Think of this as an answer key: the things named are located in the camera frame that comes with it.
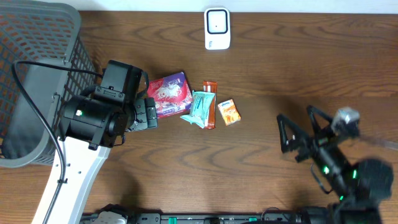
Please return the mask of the orange brown snack bar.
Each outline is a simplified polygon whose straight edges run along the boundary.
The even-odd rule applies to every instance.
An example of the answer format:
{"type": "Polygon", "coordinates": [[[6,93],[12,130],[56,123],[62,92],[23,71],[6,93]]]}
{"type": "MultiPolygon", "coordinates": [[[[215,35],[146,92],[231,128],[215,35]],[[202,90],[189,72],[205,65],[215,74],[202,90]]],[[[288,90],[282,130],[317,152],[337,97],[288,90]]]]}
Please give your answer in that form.
{"type": "Polygon", "coordinates": [[[212,82],[212,81],[203,82],[203,90],[215,94],[209,108],[208,118],[205,122],[205,129],[215,129],[215,110],[216,110],[215,107],[216,107],[217,87],[218,87],[217,82],[212,82]]]}

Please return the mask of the red purple snack packet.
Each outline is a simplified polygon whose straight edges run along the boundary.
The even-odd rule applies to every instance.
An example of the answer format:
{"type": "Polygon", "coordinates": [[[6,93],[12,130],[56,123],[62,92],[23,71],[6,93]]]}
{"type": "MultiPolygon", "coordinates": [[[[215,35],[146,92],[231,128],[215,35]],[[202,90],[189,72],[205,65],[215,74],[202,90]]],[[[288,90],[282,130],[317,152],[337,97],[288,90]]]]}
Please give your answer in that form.
{"type": "Polygon", "coordinates": [[[149,82],[148,97],[155,101],[158,118],[189,111],[193,97],[183,72],[149,82]]]}

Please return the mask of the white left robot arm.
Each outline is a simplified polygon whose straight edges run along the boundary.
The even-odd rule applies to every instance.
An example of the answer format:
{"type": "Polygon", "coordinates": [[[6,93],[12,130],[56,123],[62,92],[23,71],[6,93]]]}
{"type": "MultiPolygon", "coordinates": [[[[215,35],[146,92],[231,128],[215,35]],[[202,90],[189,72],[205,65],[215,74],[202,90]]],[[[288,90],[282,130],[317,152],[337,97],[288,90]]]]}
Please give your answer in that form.
{"type": "Polygon", "coordinates": [[[77,96],[62,108],[55,154],[33,223],[79,223],[95,178],[126,132],[157,127],[153,98],[120,105],[77,96]]]}

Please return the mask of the white barcode scanner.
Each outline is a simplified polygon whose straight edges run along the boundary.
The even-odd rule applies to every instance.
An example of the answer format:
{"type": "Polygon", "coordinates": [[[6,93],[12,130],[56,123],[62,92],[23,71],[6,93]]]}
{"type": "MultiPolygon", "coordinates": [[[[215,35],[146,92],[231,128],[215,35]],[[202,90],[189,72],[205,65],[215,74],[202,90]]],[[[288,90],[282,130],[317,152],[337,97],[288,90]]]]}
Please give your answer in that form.
{"type": "Polygon", "coordinates": [[[224,7],[208,8],[204,12],[205,48],[226,50],[231,43],[230,13],[224,7]]]}

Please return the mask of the grey plastic mesh basket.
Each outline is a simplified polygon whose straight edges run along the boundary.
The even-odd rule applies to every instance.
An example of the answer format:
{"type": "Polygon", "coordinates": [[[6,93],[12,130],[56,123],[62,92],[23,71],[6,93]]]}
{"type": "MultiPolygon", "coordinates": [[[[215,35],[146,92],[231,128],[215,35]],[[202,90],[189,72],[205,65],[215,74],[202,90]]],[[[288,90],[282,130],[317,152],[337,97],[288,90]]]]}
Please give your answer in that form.
{"type": "Polygon", "coordinates": [[[11,67],[18,62],[18,79],[56,129],[60,107],[96,81],[80,26],[80,14],[68,4],[1,1],[1,166],[52,164],[54,143],[11,67]]]}

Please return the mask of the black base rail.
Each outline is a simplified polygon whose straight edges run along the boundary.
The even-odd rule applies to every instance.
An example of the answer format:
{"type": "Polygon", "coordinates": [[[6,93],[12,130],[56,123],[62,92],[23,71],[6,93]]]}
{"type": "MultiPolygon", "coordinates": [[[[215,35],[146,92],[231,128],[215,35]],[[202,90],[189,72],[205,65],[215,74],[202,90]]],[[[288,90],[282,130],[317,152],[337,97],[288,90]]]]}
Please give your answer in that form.
{"type": "Polygon", "coordinates": [[[140,213],[121,215],[114,212],[84,215],[80,223],[90,224],[238,224],[238,223],[302,223],[298,215],[267,213],[265,215],[178,215],[159,213],[140,213]]]}

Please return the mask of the light teal wipes packet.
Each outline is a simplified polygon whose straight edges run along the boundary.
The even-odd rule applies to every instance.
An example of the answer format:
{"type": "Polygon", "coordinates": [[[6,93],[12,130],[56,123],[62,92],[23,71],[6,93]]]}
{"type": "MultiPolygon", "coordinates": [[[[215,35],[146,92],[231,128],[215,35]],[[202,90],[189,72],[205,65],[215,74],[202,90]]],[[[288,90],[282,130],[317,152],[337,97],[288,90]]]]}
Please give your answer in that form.
{"type": "Polygon", "coordinates": [[[190,124],[195,123],[200,128],[206,126],[206,119],[209,117],[210,105],[215,97],[212,92],[193,91],[193,102],[190,108],[190,113],[182,115],[181,118],[188,121],[190,124]]]}

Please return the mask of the small orange tissue pack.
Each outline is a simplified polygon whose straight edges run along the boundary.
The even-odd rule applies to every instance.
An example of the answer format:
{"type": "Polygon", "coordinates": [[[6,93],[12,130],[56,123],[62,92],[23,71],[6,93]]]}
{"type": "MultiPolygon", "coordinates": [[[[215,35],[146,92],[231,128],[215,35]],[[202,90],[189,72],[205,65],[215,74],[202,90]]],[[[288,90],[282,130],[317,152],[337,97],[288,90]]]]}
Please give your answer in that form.
{"type": "Polygon", "coordinates": [[[236,109],[233,99],[218,104],[218,109],[225,125],[229,126],[241,120],[241,116],[236,109]]]}

